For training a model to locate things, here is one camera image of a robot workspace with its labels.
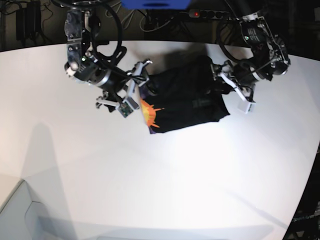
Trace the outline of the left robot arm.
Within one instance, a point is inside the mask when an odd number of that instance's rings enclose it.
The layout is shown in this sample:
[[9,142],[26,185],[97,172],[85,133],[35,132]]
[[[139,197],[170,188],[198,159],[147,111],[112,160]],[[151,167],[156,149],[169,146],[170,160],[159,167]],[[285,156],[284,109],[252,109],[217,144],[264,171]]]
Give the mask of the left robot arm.
[[[238,94],[238,108],[247,114],[256,104],[256,83],[284,75],[291,60],[284,41],[272,33],[266,21],[263,0],[227,0],[226,4],[231,13],[220,20],[216,41],[227,60],[222,65],[212,64],[211,70],[214,80],[221,80]],[[251,58],[237,59],[226,49],[221,32],[223,24],[230,20],[239,24],[241,36],[253,54]]]

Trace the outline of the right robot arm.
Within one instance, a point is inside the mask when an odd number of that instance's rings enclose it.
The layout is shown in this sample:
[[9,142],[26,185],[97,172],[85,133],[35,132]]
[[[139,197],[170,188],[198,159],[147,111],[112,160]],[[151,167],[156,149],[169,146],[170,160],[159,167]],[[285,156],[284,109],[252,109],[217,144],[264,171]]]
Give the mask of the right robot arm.
[[[67,62],[64,65],[68,77],[93,85],[102,90],[95,106],[102,106],[110,112],[115,110],[128,117],[140,108],[133,95],[137,87],[149,81],[146,66],[150,59],[137,62],[132,70],[118,68],[118,63],[127,53],[123,46],[123,28],[117,13],[105,0],[58,0],[58,5],[68,8],[64,23],[67,37]],[[117,28],[117,43],[113,54],[107,56],[98,51],[97,36],[101,30],[101,20],[96,9],[103,7],[113,16]]]

